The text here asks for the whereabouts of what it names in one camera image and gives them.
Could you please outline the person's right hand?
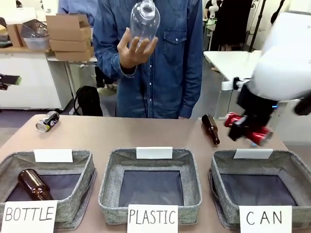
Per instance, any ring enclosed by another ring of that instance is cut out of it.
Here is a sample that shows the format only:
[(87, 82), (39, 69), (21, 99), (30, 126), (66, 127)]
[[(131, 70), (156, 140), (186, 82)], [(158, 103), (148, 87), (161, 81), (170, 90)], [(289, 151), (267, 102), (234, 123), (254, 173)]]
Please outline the person's right hand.
[(152, 41), (148, 38), (140, 40), (139, 37), (131, 37), (129, 28), (126, 28), (119, 44), (117, 45), (120, 56), (120, 65), (125, 69), (132, 69), (148, 61), (153, 54), (158, 38), (154, 37)]

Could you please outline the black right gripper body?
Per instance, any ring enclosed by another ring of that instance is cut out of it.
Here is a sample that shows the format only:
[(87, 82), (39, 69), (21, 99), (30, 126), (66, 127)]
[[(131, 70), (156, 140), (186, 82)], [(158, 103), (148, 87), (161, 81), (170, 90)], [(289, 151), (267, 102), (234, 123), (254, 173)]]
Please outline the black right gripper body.
[(246, 117), (246, 125), (259, 129), (268, 124), (278, 101), (256, 96), (245, 84), (238, 95), (237, 104), (244, 110), (242, 116)]

